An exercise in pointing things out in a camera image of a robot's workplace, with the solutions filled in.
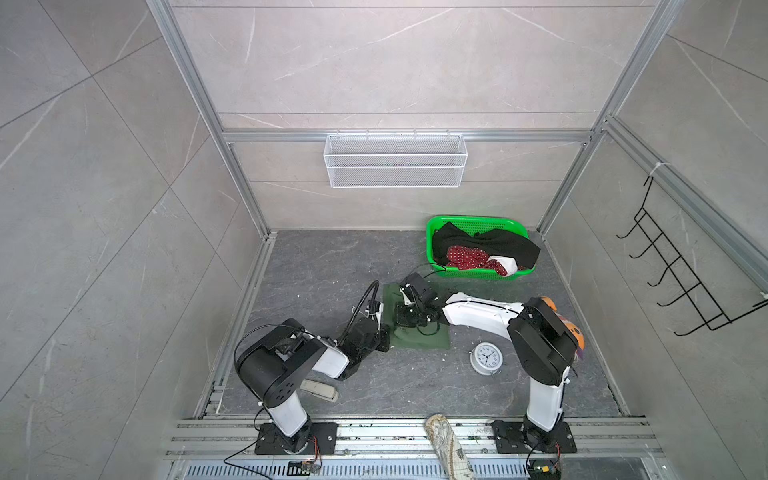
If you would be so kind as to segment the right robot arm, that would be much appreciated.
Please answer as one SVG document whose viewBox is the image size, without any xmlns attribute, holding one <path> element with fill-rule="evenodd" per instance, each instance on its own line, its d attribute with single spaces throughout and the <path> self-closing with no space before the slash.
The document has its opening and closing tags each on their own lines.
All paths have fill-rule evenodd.
<svg viewBox="0 0 768 480">
<path fill-rule="evenodd" d="M 505 303 L 462 292 L 439 295 L 425 277 L 412 273 L 399 285 L 403 303 L 394 320 L 407 326 L 431 323 L 474 328 L 512 343 L 529 378 L 525 416 L 520 422 L 491 423 L 500 453 L 575 453 L 563 398 L 571 367 L 583 350 L 583 335 L 563 319 L 545 297 Z"/>
</svg>

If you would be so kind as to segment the green skirt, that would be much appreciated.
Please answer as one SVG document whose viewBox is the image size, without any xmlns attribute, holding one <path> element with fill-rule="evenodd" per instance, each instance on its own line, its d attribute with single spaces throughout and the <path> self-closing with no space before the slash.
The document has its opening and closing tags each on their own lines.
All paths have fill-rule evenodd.
<svg viewBox="0 0 768 480">
<path fill-rule="evenodd" d="M 396 284 L 385 284 L 382 293 L 382 324 L 390 335 L 390 345 L 397 349 L 448 350 L 451 340 L 447 325 L 430 323 L 426 327 L 407 327 L 395 321 L 397 307 L 403 307 L 403 295 Z"/>
</svg>

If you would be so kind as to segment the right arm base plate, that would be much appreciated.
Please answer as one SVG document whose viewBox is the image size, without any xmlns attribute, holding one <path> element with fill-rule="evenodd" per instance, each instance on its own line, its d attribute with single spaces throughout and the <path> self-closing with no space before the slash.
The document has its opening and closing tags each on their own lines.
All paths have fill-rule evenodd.
<svg viewBox="0 0 768 480">
<path fill-rule="evenodd" d="M 558 421 L 548 432 L 537 427 L 527 418 L 517 422 L 495 420 L 491 423 L 491 428 L 497 452 L 500 454 L 577 452 L 570 426 L 565 421 Z"/>
</svg>

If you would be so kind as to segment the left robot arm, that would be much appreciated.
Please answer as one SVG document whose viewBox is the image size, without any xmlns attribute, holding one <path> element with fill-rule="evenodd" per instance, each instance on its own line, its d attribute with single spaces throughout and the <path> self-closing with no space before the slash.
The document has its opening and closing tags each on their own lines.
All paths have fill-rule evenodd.
<svg viewBox="0 0 768 480">
<path fill-rule="evenodd" d="M 289 318 L 270 324 L 263 337 L 234 351 L 235 373 L 270 417 L 269 432 L 284 451 L 298 453 L 317 443 L 298 394 L 310 373 L 345 380 L 371 353 L 389 349 L 389 327 L 381 322 L 383 304 L 377 300 L 379 287 L 375 280 L 366 288 L 336 339 L 314 334 Z"/>
</svg>

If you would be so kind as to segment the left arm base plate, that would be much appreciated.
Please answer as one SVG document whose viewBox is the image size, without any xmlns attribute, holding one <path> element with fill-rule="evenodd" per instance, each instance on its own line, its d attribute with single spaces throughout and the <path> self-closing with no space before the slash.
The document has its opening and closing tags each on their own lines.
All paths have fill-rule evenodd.
<svg viewBox="0 0 768 480">
<path fill-rule="evenodd" d="M 338 424 L 309 422 L 289 437 L 272 423 L 262 424 L 254 446 L 256 455 L 332 455 L 337 442 Z"/>
</svg>

